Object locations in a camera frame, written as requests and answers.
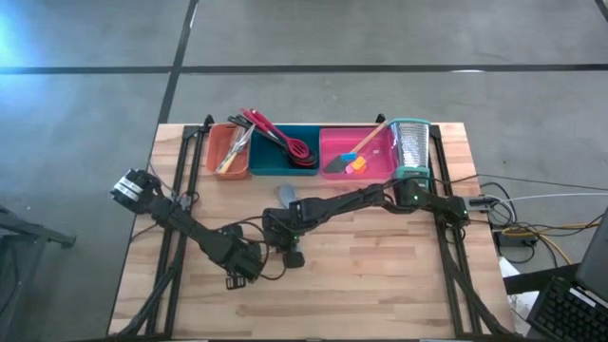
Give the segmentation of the grey silicone spoon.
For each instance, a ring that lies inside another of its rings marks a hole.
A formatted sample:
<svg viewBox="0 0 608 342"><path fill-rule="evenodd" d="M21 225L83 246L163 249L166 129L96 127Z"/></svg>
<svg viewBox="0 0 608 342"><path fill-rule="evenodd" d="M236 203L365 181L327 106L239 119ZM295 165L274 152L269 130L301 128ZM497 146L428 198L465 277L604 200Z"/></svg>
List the grey silicone spoon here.
<svg viewBox="0 0 608 342"><path fill-rule="evenodd" d="M291 184L280 185L278 188L278 198L282 206L288 209L292 202L298 200L295 187Z"/></svg>

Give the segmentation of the black slotted spoon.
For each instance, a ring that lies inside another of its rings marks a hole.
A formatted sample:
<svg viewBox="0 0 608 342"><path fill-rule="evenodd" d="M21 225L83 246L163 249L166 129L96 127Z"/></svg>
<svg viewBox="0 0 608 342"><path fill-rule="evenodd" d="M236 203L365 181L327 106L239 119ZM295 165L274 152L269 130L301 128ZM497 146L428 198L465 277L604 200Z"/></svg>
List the black slotted spoon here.
<svg viewBox="0 0 608 342"><path fill-rule="evenodd" d="M264 137L266 140L277 145L279 151L288 159L289 163L295 167L313 168L314 164L318 161L318 158L313 151L310 151L308 158L301 159L294 156L289 151L287 144L282 139L275 137L272 131L270 131L263 123L251 121L250 119L245 118L243 115L229 116L228 121L232 124L236 124L237 126L245 127L246 129L254 124L256 126L255 132Z"/></svg>

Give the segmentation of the red silicone slotted spoon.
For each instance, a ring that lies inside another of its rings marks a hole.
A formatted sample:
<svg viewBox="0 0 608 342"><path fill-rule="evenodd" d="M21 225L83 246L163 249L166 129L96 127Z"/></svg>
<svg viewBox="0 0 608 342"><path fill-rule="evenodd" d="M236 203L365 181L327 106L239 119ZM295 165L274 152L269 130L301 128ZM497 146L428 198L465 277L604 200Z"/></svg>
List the red silicone slotted spoon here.
<svg viewBox="0 0 608 342"><path fill-rule="evenodd" d="M289 151L294 156L301 159L309 157L310 149L307 144L305 144L301 140L291 138L285 135L280 129L278 129L271 121L269 121L264 115L262 115L257 110L252 109L251 112L256 119L262 121L268 128L270 128L274 133L276 133L287 144Z"/></svg>

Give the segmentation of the black spatula with wooden handle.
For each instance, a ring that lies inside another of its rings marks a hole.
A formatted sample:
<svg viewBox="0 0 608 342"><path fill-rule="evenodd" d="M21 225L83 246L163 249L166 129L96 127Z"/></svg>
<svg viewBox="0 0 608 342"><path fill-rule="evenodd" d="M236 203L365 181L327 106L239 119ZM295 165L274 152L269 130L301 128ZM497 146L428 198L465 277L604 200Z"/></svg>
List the black spatula with wooden handle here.
<svg viewBox="0 0 608 342"><path fill-rule="evenodd" d="M376 135L381 133L388 125L387 122L382 122L377 125L362 141L360 141L351 151L350 154L357 154L358 151L368 144ZM324 172L329 174L343 173L346 171L350 161L344 160L341 156L335 157L325 168Z"/></svg>

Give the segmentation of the yellow mini spatula clear handle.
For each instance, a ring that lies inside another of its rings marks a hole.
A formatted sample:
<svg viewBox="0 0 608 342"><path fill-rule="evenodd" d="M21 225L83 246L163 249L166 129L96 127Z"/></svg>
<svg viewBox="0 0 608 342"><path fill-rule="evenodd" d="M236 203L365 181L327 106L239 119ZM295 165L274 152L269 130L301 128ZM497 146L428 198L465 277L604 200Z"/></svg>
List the yellow mini spatula clear handle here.
<svg viewBox="0 0 608 342"><path fill-rule="evenodd" d="M368 169L371 161L380 155L381 150L379 148L373 148L366 150L365 152L358 154L356 159L349 163L345 172L347 174L363 174Z"/></svg>

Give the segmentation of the blue mini spatula clear handle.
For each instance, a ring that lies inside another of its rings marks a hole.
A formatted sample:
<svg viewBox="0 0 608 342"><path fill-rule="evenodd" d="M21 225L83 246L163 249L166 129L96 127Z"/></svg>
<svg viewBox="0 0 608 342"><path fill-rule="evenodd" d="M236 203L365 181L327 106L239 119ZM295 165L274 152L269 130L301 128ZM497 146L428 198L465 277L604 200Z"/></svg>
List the blue mini spatula clear handle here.
<svg viewBox="0 0 608 342"><path fill-rule="evenodd" d="M348 153L340 154L338 156L338 159L341 162L354 162L359 157L362 157L366 161L369 161L372 158L376 157L378 154L379 154L379 147L377 146L377 143L370 142L367 145L365 145L358 152L348 152Z"/></svg>

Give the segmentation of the slim steel knife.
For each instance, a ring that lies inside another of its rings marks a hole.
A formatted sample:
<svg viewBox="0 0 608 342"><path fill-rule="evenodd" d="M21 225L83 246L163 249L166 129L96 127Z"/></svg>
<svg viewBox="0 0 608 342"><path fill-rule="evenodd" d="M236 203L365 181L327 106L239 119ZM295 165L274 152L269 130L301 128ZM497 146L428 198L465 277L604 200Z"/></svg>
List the slim steel knife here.
<svg viewBox="0 0 608 342"><path fill-rule="evenodd" d="M230 154L237 154L244 148L248 142L247 132L248 130L245 127L239 126L237 128L235 141L229 151Z"/></svg>

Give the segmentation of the blue plastic bin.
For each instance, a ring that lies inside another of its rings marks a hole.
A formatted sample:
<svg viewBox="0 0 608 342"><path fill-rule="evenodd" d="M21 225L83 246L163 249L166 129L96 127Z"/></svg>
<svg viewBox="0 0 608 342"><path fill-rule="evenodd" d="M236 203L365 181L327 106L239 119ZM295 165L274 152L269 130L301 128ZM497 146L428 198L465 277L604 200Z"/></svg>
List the blue plastic bin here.
<svg viewBox="0 0 608 342"><path fill-rule="evenodd" d="M285 135L296 138L308 145L319 158L318 125L280 124L277 127ZM314 176L319 169L319 161L308 168L291 162L284 150L274 142L258 134L253 134L249 153L249 171L256 176Z"/></svg>

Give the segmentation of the pink plastic bin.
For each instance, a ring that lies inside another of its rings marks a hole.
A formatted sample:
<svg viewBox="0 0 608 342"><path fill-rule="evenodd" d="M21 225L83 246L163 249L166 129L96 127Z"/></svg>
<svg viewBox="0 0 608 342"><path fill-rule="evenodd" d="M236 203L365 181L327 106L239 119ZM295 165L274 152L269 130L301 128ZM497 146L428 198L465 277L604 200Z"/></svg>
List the pink plastic bin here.
<svg viewBox="0 0 608 342"><path fill-rule="evenodd" d="M395 169L390 148L390 133L384 128L374 136L358 152L366 161L363 171L353 171L349 173L328 173L325 171L327 165L335 158L340 159L343 154L351 152L374 130L373 126L344 126L344 127L325 127L320 130L320 175L331 181L350 181L350 180L380 180L389 179Z"/></svg>

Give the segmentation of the orange plastic bin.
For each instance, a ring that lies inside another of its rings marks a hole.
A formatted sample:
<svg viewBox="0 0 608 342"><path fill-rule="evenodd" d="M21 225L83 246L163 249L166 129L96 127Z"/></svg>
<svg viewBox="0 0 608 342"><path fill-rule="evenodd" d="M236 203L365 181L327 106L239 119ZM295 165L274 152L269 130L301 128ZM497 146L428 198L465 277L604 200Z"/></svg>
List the orange plastic bin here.
<svg viewBox="0 0 608 342"><path fill-rule="evenodd" d="M248 175L249 165L249 142L240 153L225 174L216 174L219 164L224 160L228 151L235 141L238 126L233 123L214 124L210 130L208 140L208 151L206 159L207 170L219 181L235 181L244 179Z"/></svg>

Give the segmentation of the teal-framed steel grater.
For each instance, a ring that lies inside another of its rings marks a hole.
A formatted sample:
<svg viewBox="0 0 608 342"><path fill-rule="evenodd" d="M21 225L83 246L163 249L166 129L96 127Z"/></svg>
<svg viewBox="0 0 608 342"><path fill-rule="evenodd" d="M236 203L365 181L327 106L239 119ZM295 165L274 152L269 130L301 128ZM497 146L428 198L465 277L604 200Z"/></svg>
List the teal-framed steel grater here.
<svg viewBox="0 0 608 342"><path fill-rule="evenodd" d="M429 130L431 123L422 119L394 119L389 122L390 149L395 161L396 179L413 179L421 187L430 180Z"/></svg>

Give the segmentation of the black metal furniture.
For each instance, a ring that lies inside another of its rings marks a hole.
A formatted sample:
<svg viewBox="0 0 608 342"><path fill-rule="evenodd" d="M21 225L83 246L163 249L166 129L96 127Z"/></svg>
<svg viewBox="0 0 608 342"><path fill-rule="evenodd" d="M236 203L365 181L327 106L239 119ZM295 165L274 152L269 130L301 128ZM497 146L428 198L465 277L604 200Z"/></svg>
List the black metal furniture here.
<svg viewBox="0 0 608 342"><path fill-rule="evenodd" d="M0 342L9 342L46 246L71 248L75 236L19 218L0 205Z"/></svg>

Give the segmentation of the black power box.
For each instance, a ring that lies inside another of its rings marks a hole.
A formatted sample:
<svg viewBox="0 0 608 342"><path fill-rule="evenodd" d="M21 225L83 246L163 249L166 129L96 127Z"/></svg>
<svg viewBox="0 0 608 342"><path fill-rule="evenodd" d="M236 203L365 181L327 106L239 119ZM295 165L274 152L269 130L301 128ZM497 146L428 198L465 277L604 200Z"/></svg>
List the black power box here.
<svg viewBox="0 0 608 342"><path fill-rule="evenodd" d="M518 232L518 231L503 231L499 229L494 229L492 231L492 235L494 238L494 242L497 247L530 247L535 246L538 239L537 237L528 232Z"/></svg>

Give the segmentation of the white paper sheet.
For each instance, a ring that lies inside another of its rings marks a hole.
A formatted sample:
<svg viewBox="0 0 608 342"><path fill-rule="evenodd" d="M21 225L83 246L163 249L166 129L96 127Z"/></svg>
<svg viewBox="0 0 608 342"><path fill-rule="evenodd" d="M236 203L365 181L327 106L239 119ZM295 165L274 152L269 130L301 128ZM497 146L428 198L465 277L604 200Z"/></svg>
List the white paper sheet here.
<svg viewBox="0 0 608 342"><path fill-rule="evenodd" d="M503 256L499 257L499 265L503 278L520 275L520 272ZM507 296L512 318L514 319L515 330L524 337L527 337L531 330L531 326L526 322L526 318L531 313L539 293L539 291L534 291L522 294L509 294Z"/></svg>

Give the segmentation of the black desk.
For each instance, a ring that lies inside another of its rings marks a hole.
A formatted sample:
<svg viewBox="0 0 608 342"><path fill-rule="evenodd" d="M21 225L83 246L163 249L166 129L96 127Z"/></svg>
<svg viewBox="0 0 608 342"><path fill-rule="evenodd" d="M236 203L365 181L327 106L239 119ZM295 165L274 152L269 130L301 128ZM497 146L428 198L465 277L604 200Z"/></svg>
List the black desk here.
<svg viewBox="0 0 608 342"><path fill-rule="evenodd" d="M554 277L562 278L567 283L575 282L580 264L570 264L557 268L527 274L511 275L503 279L508 295L518 295L542 290Z"/></svg>

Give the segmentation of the black keyboard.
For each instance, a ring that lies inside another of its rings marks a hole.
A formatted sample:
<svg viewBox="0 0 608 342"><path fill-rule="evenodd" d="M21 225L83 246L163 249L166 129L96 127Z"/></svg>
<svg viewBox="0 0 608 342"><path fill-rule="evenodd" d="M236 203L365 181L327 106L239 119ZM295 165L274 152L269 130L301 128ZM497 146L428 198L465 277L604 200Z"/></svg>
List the black keyboard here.
<svg viewBox="0 0 608 342"><path fill-rule="evenodd" d="M608 342L608 307L560 277L539 292L526 322L551 341Z"/></svg>

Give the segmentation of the dark laptop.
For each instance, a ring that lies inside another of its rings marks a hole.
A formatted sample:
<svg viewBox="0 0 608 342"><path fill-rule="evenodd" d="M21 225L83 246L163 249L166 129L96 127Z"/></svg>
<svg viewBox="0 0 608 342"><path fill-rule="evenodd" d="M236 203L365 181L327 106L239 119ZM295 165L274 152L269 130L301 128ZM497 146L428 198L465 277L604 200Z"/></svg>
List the dark laptop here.
<svg viewBox="0 0 608 342"><path fill-rule="evenodd" d="M608 207L579 264L576 280L608 304Z"/></svg>

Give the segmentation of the black aluminium rail frame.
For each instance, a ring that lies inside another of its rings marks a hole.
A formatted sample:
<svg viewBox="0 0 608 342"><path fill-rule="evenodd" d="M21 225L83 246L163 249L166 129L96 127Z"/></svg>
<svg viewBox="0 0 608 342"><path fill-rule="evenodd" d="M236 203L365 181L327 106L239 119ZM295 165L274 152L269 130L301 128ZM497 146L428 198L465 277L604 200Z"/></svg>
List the black aluminium rail frame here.
<svg viewBox="0 0 608 342"><path fill-rule="evenodd" d="M440 197L455 196L452 190L454 181L448 173L441 131L433 124L429 130L428 152L430 180L427 190ZM466 226L450 225L434 214L432 218L455 337L468 337L475 341L489 336L511 337L513 333L500 323L474 291L463 238Z"/></svg>
<svg viewBox="0 0 608 342"><path fill-rule="evenodd" d="M207 116L203 123L159 125L145 167L169 182L165 193L188 210L194 208L200 162L213 124L213 117ZM147 214L134 218L107 341L173 339L186 255L183 234L162 229Z"/></svg>

